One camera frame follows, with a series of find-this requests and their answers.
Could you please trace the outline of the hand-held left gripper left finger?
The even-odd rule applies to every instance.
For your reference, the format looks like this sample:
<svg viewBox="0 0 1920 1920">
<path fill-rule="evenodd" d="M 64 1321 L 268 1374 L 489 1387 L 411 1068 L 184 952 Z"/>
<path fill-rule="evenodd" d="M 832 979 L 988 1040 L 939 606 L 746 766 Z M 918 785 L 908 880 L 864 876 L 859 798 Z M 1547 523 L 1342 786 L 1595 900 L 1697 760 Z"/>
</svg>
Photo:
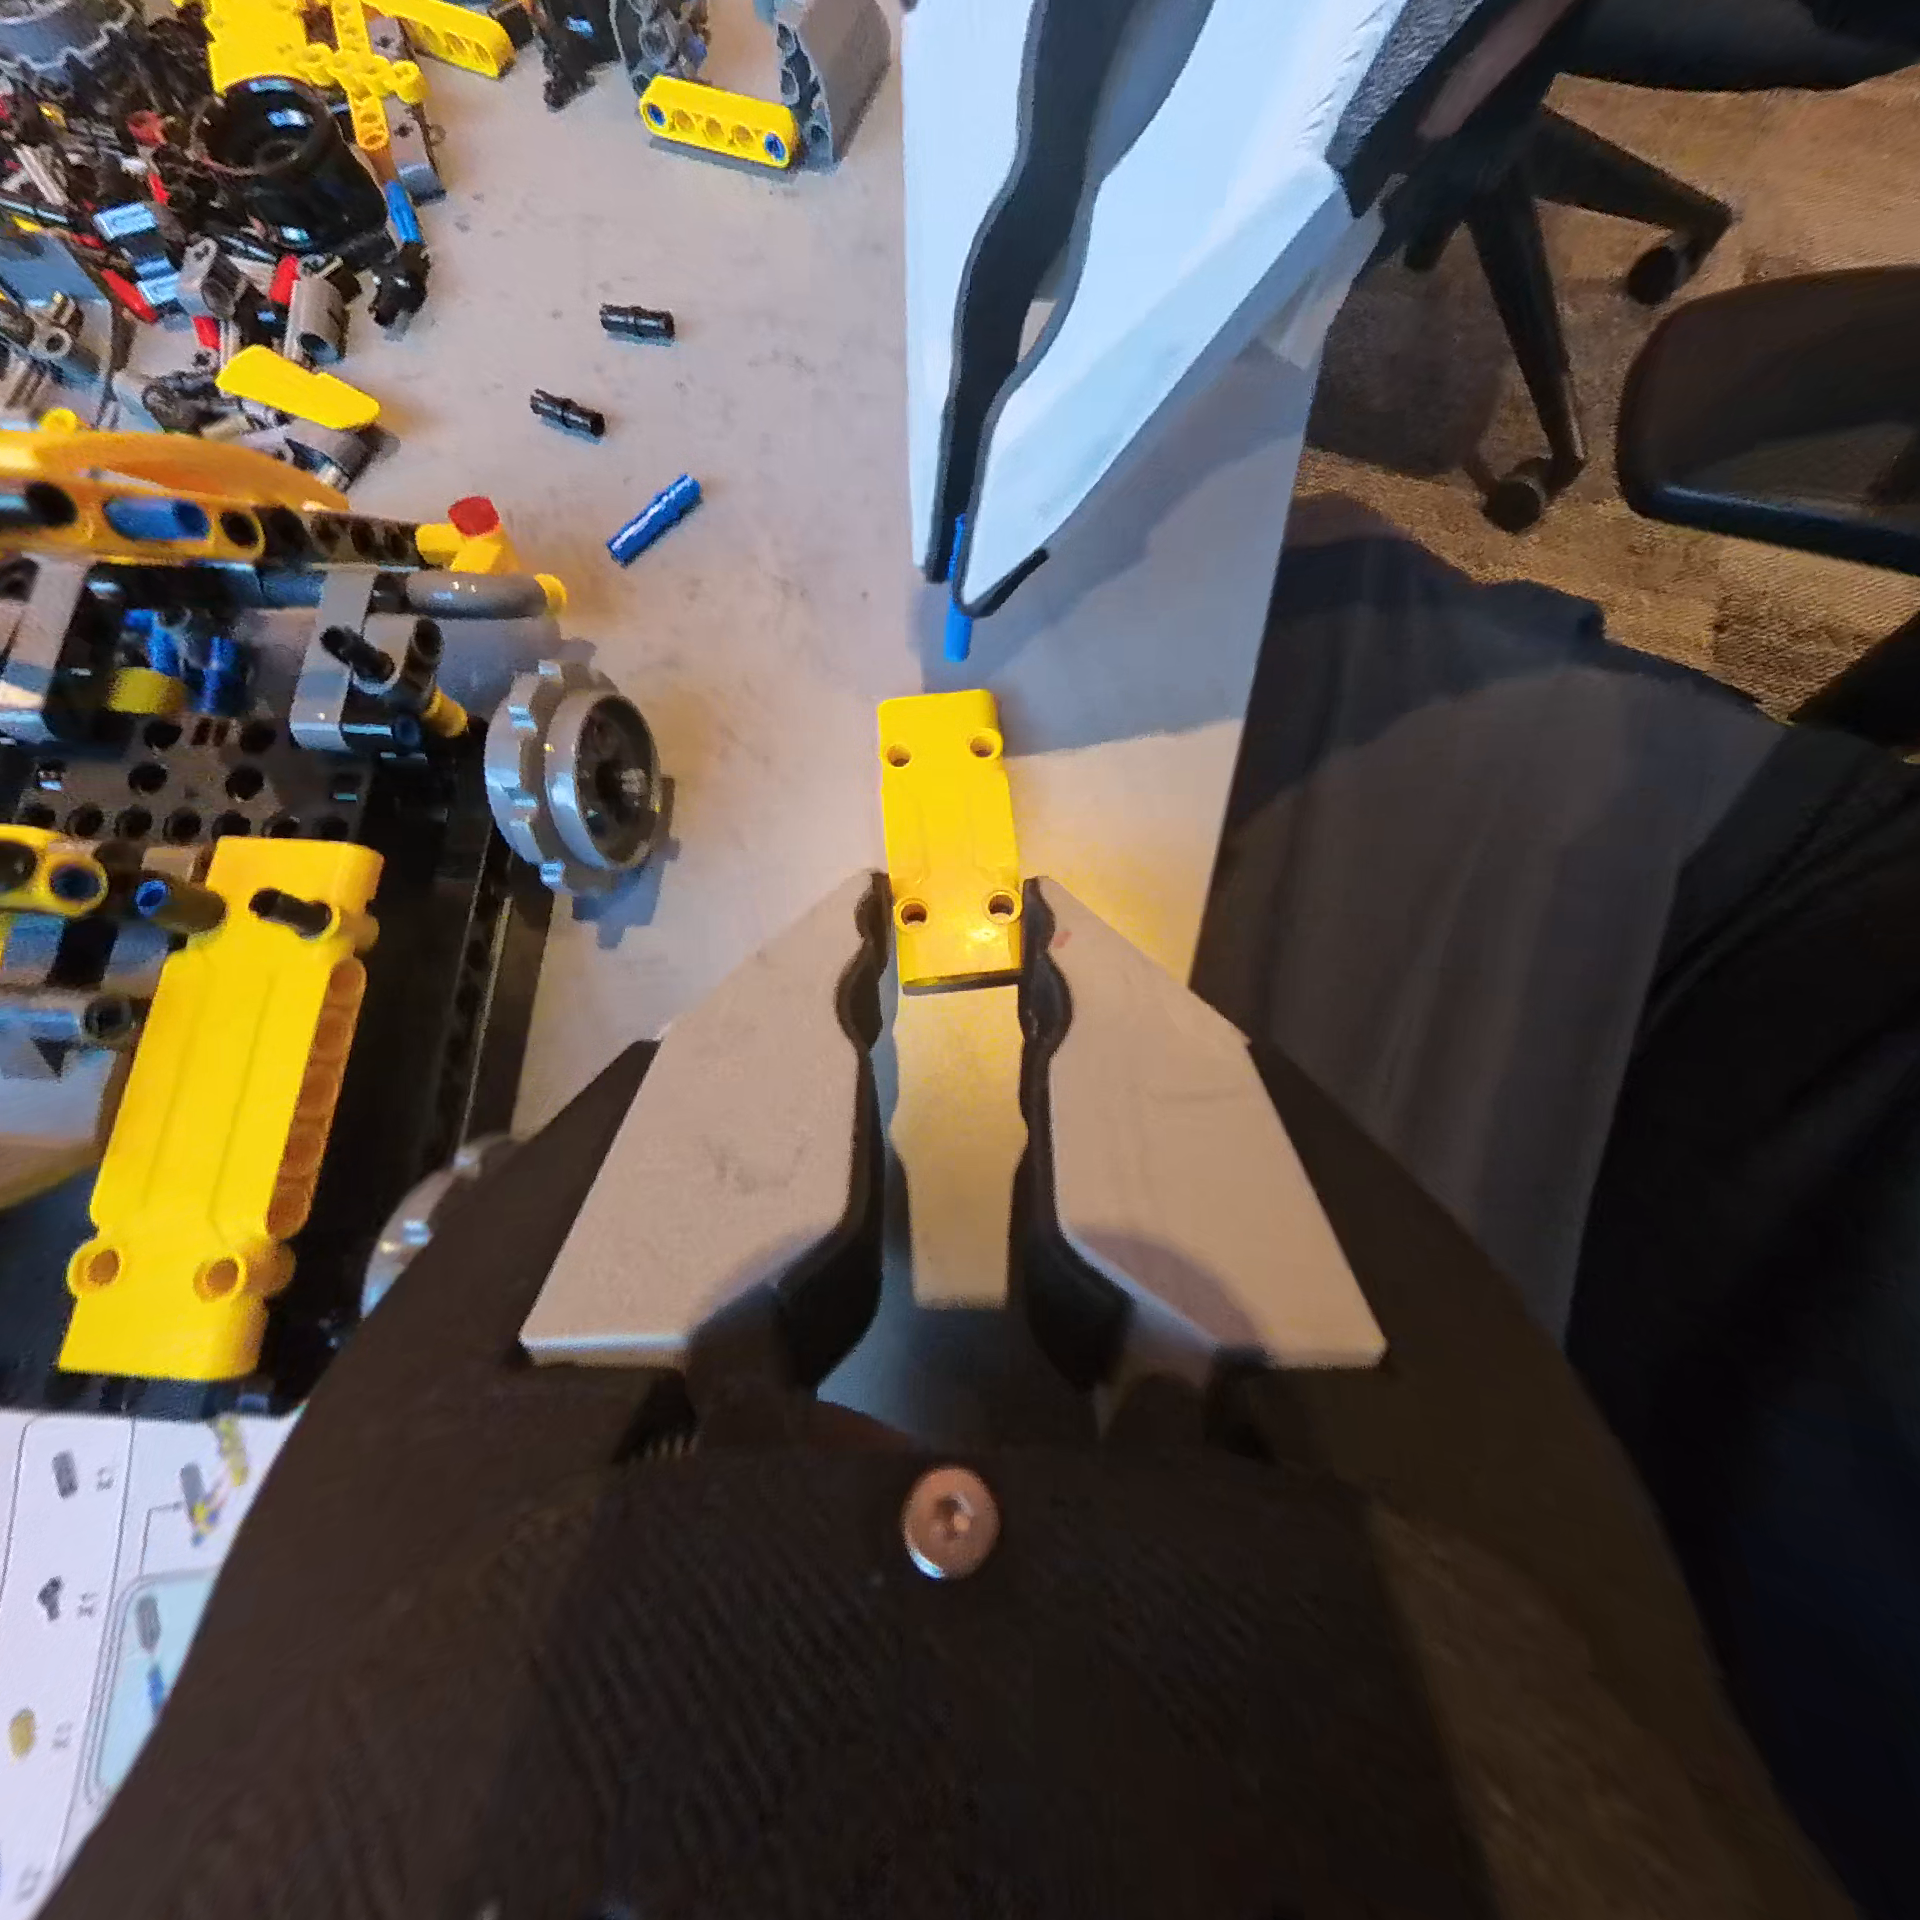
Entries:
<svg viewBox="0 0 1920 1920">
<path fill-rule="evenodd" d="M 522 1323 L 543 1366 L 826 1383 L 882 1306 L 886 880 L 859 867 L 670 1019 Z"/>
</svg>

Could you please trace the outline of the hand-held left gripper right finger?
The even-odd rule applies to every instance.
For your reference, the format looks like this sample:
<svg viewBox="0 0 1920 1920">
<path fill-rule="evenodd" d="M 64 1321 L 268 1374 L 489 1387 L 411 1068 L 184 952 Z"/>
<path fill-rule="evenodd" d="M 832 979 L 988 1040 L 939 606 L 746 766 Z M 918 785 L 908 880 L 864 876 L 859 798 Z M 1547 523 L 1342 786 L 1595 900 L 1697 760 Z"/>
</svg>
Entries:
<svg viewBox="0 0 1920 1920">
<path fill-rule="evenodd" d="M 1392 1351 L 1232 1019 L 1057 880 L 1023 885 L 1017 1301 L 1072 1387 Z"/>
</svg>

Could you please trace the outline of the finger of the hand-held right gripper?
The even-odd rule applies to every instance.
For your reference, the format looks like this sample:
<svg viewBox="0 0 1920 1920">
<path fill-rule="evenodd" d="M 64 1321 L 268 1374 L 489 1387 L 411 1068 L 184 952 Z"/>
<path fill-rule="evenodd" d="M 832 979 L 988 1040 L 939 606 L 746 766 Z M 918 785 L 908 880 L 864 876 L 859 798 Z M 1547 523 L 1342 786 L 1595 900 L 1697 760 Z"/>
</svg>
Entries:
<svg viewBox="0 0 1920 1920">
<path fill-rule="evenodd" d="M 1078 208 L 988 425 L 963 606 L 992 615 L 1139 439 L 1205 387 L 1357 220 L 1333 135 L 1401 6 L 1210 6 Z"/>
<path fill-rule="evenodd" d="M 1205 18 L 1205 0 L 901 6 L 908 498 L 929 583 L 955 577 L 1023 318 Z"/>
</svg>

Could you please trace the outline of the small grey toy connector piece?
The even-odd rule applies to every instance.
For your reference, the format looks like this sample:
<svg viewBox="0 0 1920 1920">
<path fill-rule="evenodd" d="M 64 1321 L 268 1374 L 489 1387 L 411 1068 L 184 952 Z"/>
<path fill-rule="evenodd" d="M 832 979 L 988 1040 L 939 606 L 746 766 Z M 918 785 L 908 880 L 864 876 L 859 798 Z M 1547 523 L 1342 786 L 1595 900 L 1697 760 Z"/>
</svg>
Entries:
<svg viewBox="0 0 1920 1920">
<path fill-rule="evenodd" d="M 892 21 L 882 0 L 755 0 L 779 43 L 779 97 L 801 118 L 801 162 L 826 170 L 850 155 L 886 69 Z"/>
</svg>

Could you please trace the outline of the short yellow toy beam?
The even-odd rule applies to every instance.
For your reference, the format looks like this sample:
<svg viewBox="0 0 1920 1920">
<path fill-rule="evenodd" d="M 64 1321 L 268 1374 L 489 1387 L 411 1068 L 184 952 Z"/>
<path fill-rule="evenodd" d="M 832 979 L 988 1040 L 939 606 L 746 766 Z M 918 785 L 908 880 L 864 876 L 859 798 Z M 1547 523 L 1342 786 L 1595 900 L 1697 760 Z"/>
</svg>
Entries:
<svg viewBox="0 0 1920 1920">
<path fill-rule="evenodd" d="M 796 170 L 807 148 L 801 118 L 781 99 L 679 76 L 657 76 L 639 93 L 639 123 L 670 148 L 746 162 L 761 170 Z"/>
</svg>

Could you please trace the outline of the long yellow holed toy block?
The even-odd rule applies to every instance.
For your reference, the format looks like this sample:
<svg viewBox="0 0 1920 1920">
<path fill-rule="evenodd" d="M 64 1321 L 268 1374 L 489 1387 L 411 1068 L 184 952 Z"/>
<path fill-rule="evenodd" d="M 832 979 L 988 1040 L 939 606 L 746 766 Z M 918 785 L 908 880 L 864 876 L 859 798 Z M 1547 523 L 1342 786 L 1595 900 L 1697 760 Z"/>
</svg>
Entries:
<svg viewBox="0 0 1920 1920">
<path fill-rule="evenodd" d="M 992 689 L 882 701 L 882 822 L 901 994 L 1016 979 L 1023 876 Z"/>
</svg>

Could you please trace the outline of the yellow toy vehicle model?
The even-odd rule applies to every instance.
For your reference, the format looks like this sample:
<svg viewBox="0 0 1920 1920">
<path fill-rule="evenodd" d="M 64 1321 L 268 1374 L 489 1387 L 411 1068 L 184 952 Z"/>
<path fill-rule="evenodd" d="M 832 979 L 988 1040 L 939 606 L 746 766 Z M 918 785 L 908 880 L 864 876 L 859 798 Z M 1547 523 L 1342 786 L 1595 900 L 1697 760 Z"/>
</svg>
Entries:
<svg viewBox="0 0 1920 1920">
<path fill-rule="evenodd" d="M 4 1409 L 289 1409 L 376 1232 L 513 1123 L 557 897 L 658 749 L 489 498 L 4 428 Z"/>
</svg>

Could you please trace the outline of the white instruction booklet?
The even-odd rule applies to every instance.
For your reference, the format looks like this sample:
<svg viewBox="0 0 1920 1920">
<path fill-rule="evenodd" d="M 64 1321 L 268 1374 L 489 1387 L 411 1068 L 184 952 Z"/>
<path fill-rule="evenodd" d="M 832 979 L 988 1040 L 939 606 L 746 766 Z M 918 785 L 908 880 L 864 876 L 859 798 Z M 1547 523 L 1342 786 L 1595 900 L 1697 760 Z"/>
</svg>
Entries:
<svg viewBox="0 0 1920 1920">
<path fill-rule="evenodd" d="M 0 1914 L 37 1914 L 151 1743 L 298 1416 L 0 1416 Z"/>
</svg>

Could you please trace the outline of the pile of small toy parts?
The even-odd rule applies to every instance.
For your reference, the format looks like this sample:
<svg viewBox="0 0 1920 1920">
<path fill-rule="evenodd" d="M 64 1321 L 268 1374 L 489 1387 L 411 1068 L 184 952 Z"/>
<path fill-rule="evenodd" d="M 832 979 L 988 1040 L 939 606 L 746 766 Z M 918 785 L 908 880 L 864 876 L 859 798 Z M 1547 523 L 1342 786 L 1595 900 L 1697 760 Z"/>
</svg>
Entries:
<svg viewBox="0 0 1920 1920">
<path fill-rule="evenodd" d="M 350 250 L 278 250 L 197 155 L 217 99 L 205 6 L 4 6 L 4 425 L 151 425 L 268 451 L 350 495 L 388 428 L 332 435 L 217 392 L 239 350 L 340 375 L 357 318 L 417 320 L 447 193 L 430 108 L 388 99 L 390 148 L 365 155 L 350 99 L 313 88 L 388 193 L 388 228 Z M 376 18 L 380 52 L 430 59 Z"/>
</svg>

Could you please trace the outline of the grey desk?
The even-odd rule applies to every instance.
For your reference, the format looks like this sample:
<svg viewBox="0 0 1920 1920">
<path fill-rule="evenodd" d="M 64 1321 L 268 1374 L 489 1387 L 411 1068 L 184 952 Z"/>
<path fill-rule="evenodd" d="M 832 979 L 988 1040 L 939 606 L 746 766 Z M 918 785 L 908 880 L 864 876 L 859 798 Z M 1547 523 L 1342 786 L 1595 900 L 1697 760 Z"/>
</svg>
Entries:
<svg viewBox="0 0 1920 1920">
<path fill-rule="evenodd" d="M 901 994 L 882 701 L 992 689 L 1023 885 L 1066 885 L 1188 979 L 1324 328 L 1378 214 L 1357 214 L 1318 275 L 1139 439 L 1048 565 L 969 620 L 969 658 L 950 667 L 950 583 L 918 572 L 908 498 L 908 188 L 882 165 L 859 165 L 859 188 L 873 199 L 859 193 L 852 237 L 818 268 L 801 250 L 807 214 L 727 214 L 727 237 L 775 242 L 750 259 L 775 275 L 775 306 L 741 343 L 796 360 L 801 399 L 781 399 L 775 425 L 746 408 L 775 399 L 775 371 L 728 371 L 721 399 L 697 399 L 721 498 L 692 515 L 692 535 L 639 565 L 634 640 L 596 650 L 603 667 L 647 668 L 643 709 L 667 731 L 679 858 L 658 880 L 639 960 L 569 970 L 557 989 L 575 997 L 550 989 L 543 1006 L 575 1043 L 589 1019 L 618 1040 L 667 1034 L 826 888 L 873 867 L 892 932 L 882 1140 L 886 1191 L 911 1227 L 897 1264 L 932 1287 L 932 1330 L 1016 1337 L 1030 1323 L 1016 1244 L 1017 978 Z M 482 1432 L 477 1387 L 500 1421 L 531 1387 L 639 1374 L 705 1383 L 667 1366 L 543 1366 L 522 1348 L 657 1052 L 658 1040 L 624 1052 L 482 1183 L 454 1183 L 453 1220 L 325 1374 L 313 1439 L 357 1432 L 417 1457 L 430 1416 Z"/>
</svg>

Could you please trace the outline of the black chair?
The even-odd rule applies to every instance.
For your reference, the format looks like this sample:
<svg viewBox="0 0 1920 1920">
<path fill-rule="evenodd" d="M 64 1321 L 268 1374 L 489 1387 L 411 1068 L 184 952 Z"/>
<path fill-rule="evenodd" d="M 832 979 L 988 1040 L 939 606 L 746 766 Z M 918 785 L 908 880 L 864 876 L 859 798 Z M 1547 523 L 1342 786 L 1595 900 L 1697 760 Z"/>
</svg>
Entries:
<svg viewBox="0 0 1920 1920">
<path fill-rule="evenodd" d="M 1661 228 L 1627 292 L 1675 299 L 1731 202 L 1547 108 L 1558 76 L 1642 93 L 1846 93 L 1917 64 L 1917 6 L 1517 6 L 1447 78 L 1420 138 L 1456 146 L 1411 199 L 1405 268 L 1472 237 L 1547 453 L 1487 484 L 1480 510 L 1530 530 L 1582 478 L 1590 439 L 1540 202 Z M 1789 275 L 1687 299 L 1618 392 L 1618 498 L 1666 523 L 1917 572 L 1917 261 Z"/>
</svg>

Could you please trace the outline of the black toy wheel rim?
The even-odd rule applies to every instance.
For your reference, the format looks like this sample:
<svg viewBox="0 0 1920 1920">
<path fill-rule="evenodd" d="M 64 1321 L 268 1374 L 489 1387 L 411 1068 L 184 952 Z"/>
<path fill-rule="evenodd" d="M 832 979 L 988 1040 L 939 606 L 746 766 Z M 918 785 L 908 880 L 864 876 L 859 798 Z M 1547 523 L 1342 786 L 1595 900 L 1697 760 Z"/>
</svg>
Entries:
<svg viewBox="0 0 1920 1920">
<path fill-rule="evenodd" d="M 197 155 L 278 250 L 350 250 L 388 228 L 388 193 L 332 108 L 289 76 L 226 88 L 197 113 Z"/>
</svg>

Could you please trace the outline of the yellow curved toy panel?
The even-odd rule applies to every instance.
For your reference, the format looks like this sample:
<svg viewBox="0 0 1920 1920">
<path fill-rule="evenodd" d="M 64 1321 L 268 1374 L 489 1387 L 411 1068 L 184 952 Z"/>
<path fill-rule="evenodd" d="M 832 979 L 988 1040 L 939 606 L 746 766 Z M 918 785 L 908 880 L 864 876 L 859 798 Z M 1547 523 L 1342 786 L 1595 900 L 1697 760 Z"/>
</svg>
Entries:
<svg viewBox="0 0 1920 1920">
<path fill-rule="evenodd" d="M 332 435 L 357 435 L 380 425 L 380 400 L 365 399 L 360 387 L 313 371 L 278 350 L 239 350 L 222 371 L 217 371 L 217 392 L 239 399 L 249 408 L 273 408 L 289 412 L 300 425 L 332 428 Z"/>
</svg>

